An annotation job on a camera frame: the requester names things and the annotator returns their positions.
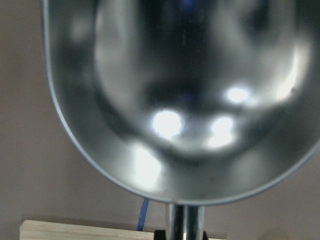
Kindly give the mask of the steel ice scoop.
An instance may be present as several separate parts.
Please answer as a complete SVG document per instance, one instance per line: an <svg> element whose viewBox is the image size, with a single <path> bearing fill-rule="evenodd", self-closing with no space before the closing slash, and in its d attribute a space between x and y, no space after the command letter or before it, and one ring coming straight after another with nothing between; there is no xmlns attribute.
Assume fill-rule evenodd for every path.
<svg viewBox="0 0 320 240"><path fill-rule="evenodd" d="M317 0L43 0L47 79L101 174L167 203L157 240L263 192L320 150Z"/></svg>

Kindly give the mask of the wooden cutting board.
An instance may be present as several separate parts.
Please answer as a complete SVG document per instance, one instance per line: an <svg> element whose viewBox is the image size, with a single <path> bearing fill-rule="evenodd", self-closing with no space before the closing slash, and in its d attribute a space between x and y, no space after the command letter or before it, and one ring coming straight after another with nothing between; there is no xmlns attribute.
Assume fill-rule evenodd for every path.
<svg viewBox="0 0 320 240"><path fill-rule="evenodd" d="M20 240L152 240L152 232L25 220Z"/></svg>

